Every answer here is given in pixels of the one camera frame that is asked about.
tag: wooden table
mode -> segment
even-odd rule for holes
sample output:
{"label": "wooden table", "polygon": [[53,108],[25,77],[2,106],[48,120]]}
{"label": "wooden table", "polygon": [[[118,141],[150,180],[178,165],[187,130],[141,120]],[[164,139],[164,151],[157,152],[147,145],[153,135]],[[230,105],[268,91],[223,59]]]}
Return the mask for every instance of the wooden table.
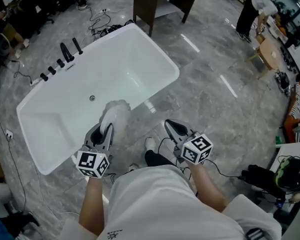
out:
{"label": "wooden table", "polygon": [[195,0],[133,0],[133,20],[136,22],[137,16],[147,23],[150,28],[148,35],[151,37],[156,17],[181,11],[184,13],[182,23],[190,13]]}
{"label": "wooden table", "polygon": [[270,70],[278,70],[279,65],[281,63],[280,56],[281,53],[277,49],[277,47],[268,39],[265,39],[260,46],[256,49],[255,55],[247,58],[245,61],[251,61],[252,59],[260,56],[263,60],[266,68],[261,72],[261,74],[257,77],[258,79],[262,78],[268,71]]}

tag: power outlet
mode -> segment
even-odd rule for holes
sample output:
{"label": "power outlet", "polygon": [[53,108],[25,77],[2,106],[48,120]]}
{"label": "power outlet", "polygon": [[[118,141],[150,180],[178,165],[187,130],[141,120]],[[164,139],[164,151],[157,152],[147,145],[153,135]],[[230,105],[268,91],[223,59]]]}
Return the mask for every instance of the power outlet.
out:
{"label": "power outlet", "polygon": [[8,129],[5,130],[5,136],[8,140],[13,140],[14,138],[14,133]]}

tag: white t-shirt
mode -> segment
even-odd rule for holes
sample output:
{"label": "white t-shirt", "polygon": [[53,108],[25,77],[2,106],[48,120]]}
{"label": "white t-shirt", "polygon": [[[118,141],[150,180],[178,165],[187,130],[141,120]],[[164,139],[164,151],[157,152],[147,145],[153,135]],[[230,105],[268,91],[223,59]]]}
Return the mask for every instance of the white t-shirt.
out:
{"label": "white t-shirt", "polygon": [[[245,233],[252,228],[264,230],[268,239],[281,239],[281,226],[272,214],[244,195],[220,213],[196,198],[178,168],[162,165],[131,171],[115,181],[98,240],[245,240]],[[96,238],[70,220],[59,237]]]}
{"label": "white t-shirt", "polygon": [[265,16],[274,15],[278,12],[277,7],[271,0],[251,0],[254,9],[263,10]]}

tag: bathtub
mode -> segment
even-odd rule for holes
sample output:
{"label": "bathtub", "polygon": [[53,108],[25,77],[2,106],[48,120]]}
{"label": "bathtub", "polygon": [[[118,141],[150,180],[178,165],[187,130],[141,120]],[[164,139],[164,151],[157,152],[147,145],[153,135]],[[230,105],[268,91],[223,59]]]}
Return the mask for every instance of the bathtub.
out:
{"label": "bathtub", "polygon": [[135,24],[82,50],[16,108],[26,145],[44,175],[82,147],[109,101],[126,100],[134,109],[179,76],[175,63]]}

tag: green object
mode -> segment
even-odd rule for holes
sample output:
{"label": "green object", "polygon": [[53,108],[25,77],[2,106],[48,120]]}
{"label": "green object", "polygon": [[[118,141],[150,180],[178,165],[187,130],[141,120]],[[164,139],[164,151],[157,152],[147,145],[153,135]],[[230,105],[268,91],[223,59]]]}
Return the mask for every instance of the green object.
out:
{"label": "green object", "polygon": [[280,136],[275,136],[275,144],[276,145],[282,144],[282,140]]}

